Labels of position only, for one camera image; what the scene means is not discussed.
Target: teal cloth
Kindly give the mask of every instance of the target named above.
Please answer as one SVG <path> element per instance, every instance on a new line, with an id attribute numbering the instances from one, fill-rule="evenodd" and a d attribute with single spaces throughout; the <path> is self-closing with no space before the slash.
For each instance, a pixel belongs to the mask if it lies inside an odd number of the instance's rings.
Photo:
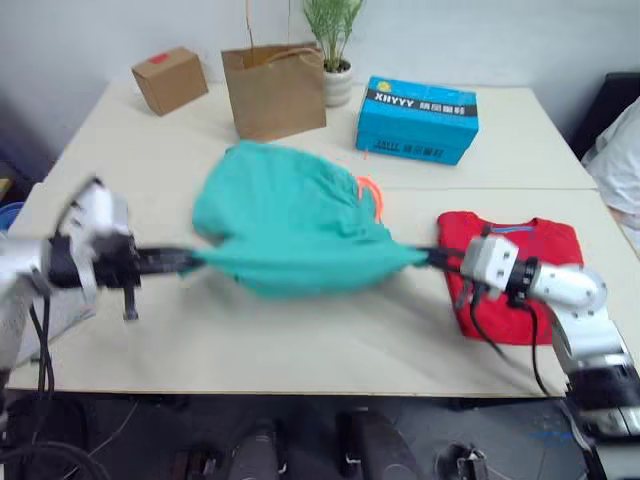
<path id="1" fill-rule="evenodd" d="M 196 199 L 193 226 L 211 267 L 268 297 L 365 288 L 426 260 L 374 220 L 375 204 L 345 169 L 275 145 L 229 148 Z"/>

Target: white table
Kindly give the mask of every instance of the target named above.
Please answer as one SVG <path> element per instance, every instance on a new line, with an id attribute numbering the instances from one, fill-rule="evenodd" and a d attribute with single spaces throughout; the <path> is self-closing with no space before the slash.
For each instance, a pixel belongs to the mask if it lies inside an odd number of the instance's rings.
<path id="1" fill-rule="evenodd" d="M 230 145 L 238 141 L 224 85 L 158 117 L 135 83 L 111 85 L 66 148 L 46 181 L 67 194 L 87 172 L 120 191 L 149 178 L 145 195 L 178 188 L 191 194 Z M 327 127 L 277 143 L 335 161 L 383 188 L 595 189 L 589 174 L 557 132 L 535 96 L 524 88 L 478 88 L 481 131 L 456 167 L 355 150 L 363 87 L 351 102 L 327 110 Z"/>
<path id="2" fill-rule="evenodd" d="M 128 197 L 132 228 L 146 241 L 198 243 L 189 226 L 188 182 L 172 195 L 140 192 L 111 174 Z M 29 198 L 16 233 L 50 227 L 62 193 L 52 177 Z M 585 261 L 610 288 L 609 311 L 640 360 L 640 263 L 590 190 L 434 190 L 385 192 L 384 221 L 395 238 L 433 244 L 443 211 L 469 209 L 487 220 L 534 216 L 574 226 Z M 505 347 L 521 366 L 504 364 L 484 343 L 467 340 L 453 317 L 444 277 L 406 269 L 359 294 L 264 301 L 213 271 L 185 280 L 143 280 L 140 320 L 125 324 L 122 294 L 101 295 L 97 318 L 52 345 L 60 390 L 109 392 L 270 392 L 529 396 L 539 392 L 528 347 Z M 562 391 L 550 347 L 540 370 Z M 35 385 L 36 367 L 17 369 L 11 386 Z"/>

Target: blue cardboard box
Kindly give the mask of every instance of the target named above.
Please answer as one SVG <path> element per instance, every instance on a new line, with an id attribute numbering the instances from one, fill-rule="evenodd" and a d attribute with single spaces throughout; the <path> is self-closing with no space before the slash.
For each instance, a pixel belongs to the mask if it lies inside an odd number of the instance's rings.
<path id="1" fill-rule="evenodd" d="M 356 148 L 456 165 L 478 128 L 473 92 L 371 77 Z"/>

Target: red t-shirt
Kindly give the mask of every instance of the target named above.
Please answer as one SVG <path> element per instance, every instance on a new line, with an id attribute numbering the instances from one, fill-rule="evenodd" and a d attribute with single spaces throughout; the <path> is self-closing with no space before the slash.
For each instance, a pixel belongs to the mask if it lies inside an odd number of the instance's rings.
<path id="1" fill-rule="evenodd" d="M 541 261 L 554 265 L 569 263 L 582 264 L 582 253 L 576 234 L 569 225 L 554 223 L 541 218 L 519 225 L 499 225 L 487 222 L 472 212 L 447 212 L 438 218 L 440 235 L 438 242 L 443 247 L 466 250 L 473 237 L 482 234 L 485 226 L 492 234 L 503 235 L 515 243 L 520 251 L 518 258 L 538 257 Z M 462 293 L 464 280 L 456 274 L 447 273 L 447 284 L 451 301 L 455 304 Z M 551 312 L 538 302 L 531 302 L 538 314 L 538 344 L 551 343 Z M 462 334 L 467 337 L 482 338 L 471 322 L 469 303 L 456 310 L 456 317 Z M 531 316 L 527 312 L 507 306 L 506 295 L 492 301 L 485 297 L 476 308 L 478 324 L 496 343 L 512 345 L 531 344 Z"/>

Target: white flower pot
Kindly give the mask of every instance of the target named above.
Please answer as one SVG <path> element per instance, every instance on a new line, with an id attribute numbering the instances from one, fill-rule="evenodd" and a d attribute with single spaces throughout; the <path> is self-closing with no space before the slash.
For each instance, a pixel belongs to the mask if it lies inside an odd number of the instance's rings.
<path id="1" fill-rule="evenodd" d="M 324 103 L 327 107 L 339 107 L 349 101 L 352 72 L 351 64 L 349 64 L 349 69 L 344 72 L 324 72 Z"/>

